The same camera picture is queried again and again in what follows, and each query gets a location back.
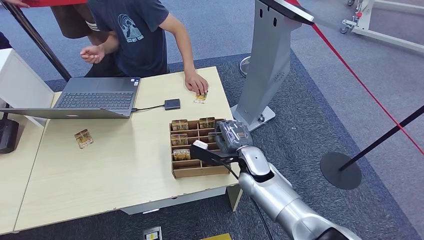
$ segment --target stand base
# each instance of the stand base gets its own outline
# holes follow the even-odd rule
[[[240,122],[246,124],[249,132],[252,132],[253,130],[259,128],[260,126],[264,125],[265,123],[267,123],[269,120],[273,119],[276,116],[276,113],[274,111],[272,111],[271,108],[266,106],[265,110],[263,110],[263,112],[262,112],[263,119],[262,120],[258,119],[256,121],[254,121],[252,124],[248,124],[245,121],[245,119],[237,112],[237,105],[235,105],[231,108],[231,113],[232,113],[232,116],[237,121],[240,121]]]
[[[240,73],[243,77],[247,77],[248,75],[249,65],[251,63],[250,60],[251,60],[251,57],[248,56],[248,57],[245,57],[240,62]]]
[[[357,188],[362,181],[362,173],[359,166],[354,163],[343,171],[339,171],[351,158],[338,152],[329,152],[321,158],[322,175],[339,189],[351,190]]]

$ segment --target human hand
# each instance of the human hand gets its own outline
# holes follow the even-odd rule
[[[23,8],[27,8],[27,9],[30,8],[30,6],[26,3],[23,3],[22,0],[3,0],[3,1],[5,1],[6,3],[9,3],[9,4],[12,4],[12,5],[15,5],[15,6],[19,6],[19,7],[23,7]]]
[[[105,49],[101,45],[93,45],[83,48],[79,54],[87,63],[98,64],[105,57]]]
[[[208,82],[197,74],[196,71],[185,74],[185,86],[197,95],[202,95],[209,89]]]

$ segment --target wooden desk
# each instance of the wooden desk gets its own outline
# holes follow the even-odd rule
[[[19,123],[19,132],[16,150],[0,154],[0,235],[14,231],[44,130],[24,116],[9,114],[9,119]]]
[[[135,104],[147,108],[179,98],[179,110],[156,108],[136,112],[131,119],[50,120],[14,230],[237,184],[230,174],[180,179],[172,175],[172,120],[211,116],[232,119],[216,68],[200,69],[198,73],[209,82],[205,104],[193,102],[195,94],[186,90],[180,72],[142,79]],[[74,134],[84,129],[91,133],[94,143],[81,150]],[[236,173],[240,171],[236,164],[232,167]]]

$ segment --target robotic arm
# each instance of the robotic arm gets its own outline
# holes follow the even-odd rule
[[[292,240],[361,240],[349,229],[323,218],[293,190],[292,184],[267,161],[262,151],[252,146],[247,127],[238,121],[216,123],[216,144],[221,152],[209,151],[196,141],[192,156],[210,165],[237,162],[241,189],[249,195]]]

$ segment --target black cable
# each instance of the black cable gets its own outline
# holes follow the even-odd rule
[[[143,111],[143,110],[156,109],[156,108],[160,108],[160,107],[165,107],[165,104],[157,105],[157,106],[151,106],[151,107],[146,107],[146,108],[135,108],[135,107],[133,107],[131,109],[131,113],[135,113],[135,112]]]
[[[228,169],[228,171],[230,171],[230,173],[232,173],[232,175],[234,175],[235,179],[239,180],[239,176],[237,176],[237,174],[227,164],[222,162],[222,165],[224,167],[226,167],[226,169]]]
[[[215,160],[215,159],[212,159],[214,162],[216,162],[216,163],[219,163],[219,164],[221,164],[221,165],[223,165],[224,167],[226,167],[226,169],[228,169],[231,173],[232,173],[232,175],[234,175],[234,177],[237,179],[237,180],[239,180],[239,177],[237,176],[237,174],[227,165],[227,164],[225,164],[225,163],[223,163],[223,162],[221,162],[221,161],[218,161],[218,160]],[[260,217],[260,220],[262,221],[262,223],[263,223],[263,226],[265,227],[265,231],[266,231],[266,234],[268,235],[268,238],[270,239],[270,240],[274,240],[273,239],[273,236],[271,235],[271,231],[270,231],[270,229],[268,228],[268,225],[267,225],[267,222],[265,221],[265,218],[264,218],[264,216],[262,215],[262,212],[261,212],[261,210],[259,209],[259,206],[256,204],[256,202],[255,202],[255,200],[253,200],[251,197],[250,197],[250,200],[253,202],[253,205],[254,205],[254,207],[256,208],[256,211],[257,211],[257,213],[259,214],[259,217]]]
[[[250,198],[250,200],[253,202],[254,207],[256,208],[257,213],[259,213],[259,217],[262,220],[263,226],[265,227],[266,230],[266,234],[268,235],[268,238],[270,240],[274,240],[273,236],[271,235],[271,231],[268,228],[267,222],[264,219],[264,216],[262,215],[261,210],[259,209],[258,205],[256,204],[255,200],[253,200],[252,198]]]
[[[6,103],[6,106],[4,108],[8,109],[9,107],[10,107],[9,103]],[[3,112],[3,119],[8,119],[8,116],[9,116],[9,113]]]

